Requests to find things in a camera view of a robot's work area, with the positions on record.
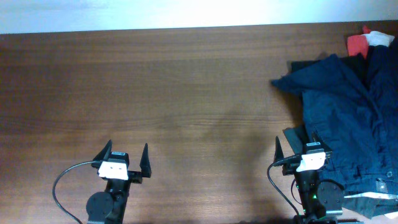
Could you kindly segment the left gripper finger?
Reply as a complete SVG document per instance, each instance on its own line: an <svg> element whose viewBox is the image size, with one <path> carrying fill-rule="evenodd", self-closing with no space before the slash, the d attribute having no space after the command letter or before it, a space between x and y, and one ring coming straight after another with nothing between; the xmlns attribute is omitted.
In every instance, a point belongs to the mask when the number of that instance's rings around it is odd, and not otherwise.
<svg viewBox="0 0 398 224"><path fill-rule="evenodd" d="M113 142L110 139L106 143L105 147L93 158L93 161L98 161L98 162L107 161L109 158L109 155L111 154L112 145L113 145Z"/></svg>
<svg viewBox="0 0 398 224"><path fill-rule="evenodd" d="M149 160L149 146L148 146L148 143L145 143L139 166L141 168L142 177L143 178L151 178L152 169L151 169L150 160Z"/></svg>

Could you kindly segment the navy blue shorts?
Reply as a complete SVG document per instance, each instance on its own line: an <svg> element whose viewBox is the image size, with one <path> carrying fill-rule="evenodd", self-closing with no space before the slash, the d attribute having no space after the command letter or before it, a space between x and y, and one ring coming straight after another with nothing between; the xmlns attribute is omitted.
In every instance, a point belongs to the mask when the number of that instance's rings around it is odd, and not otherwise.
<svg viewBox="0 0 398 224"><path fill-rule="evenodd" d="M397 194L397 49L379 45L358 77L332 54L271 82L297 95L308 134L332 150L322 179L348 194Z"/></svg>

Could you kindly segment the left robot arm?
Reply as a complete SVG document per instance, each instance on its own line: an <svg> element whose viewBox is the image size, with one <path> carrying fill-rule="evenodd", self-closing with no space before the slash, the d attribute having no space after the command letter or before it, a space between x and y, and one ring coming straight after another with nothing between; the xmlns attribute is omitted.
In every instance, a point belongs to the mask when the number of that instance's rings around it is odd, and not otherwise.
<svg viewBox="0 0 398 224"><path fill-rule="evenodd" d="M112 145L113 142L108 141L93 159L92 167L106 181L106 188L88 199L88 223L122 224L131 184L141 184L152 175L147 144L143 148L140 171L129 170L128 153L113 151Z"/></svg>

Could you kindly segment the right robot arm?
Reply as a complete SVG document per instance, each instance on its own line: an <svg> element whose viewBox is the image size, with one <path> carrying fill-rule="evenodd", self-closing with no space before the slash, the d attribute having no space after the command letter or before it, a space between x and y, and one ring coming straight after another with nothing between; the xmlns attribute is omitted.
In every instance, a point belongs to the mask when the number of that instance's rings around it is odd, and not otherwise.
<svg viewBox="0 0 398 224"><path fill-rule="evenodd" d="M312 142L303 145L301 153L289 157L284 157L280 140L276 138L274 161L267 175L271 168L281 166L284 176L294 176L302 215L272 179L269 181L295 211L295 223L338 223L337 217L343 213L344 187L334 180L320 180L319 174L327 165L332 150L316 134L312 134L312 138Z"/></svg>

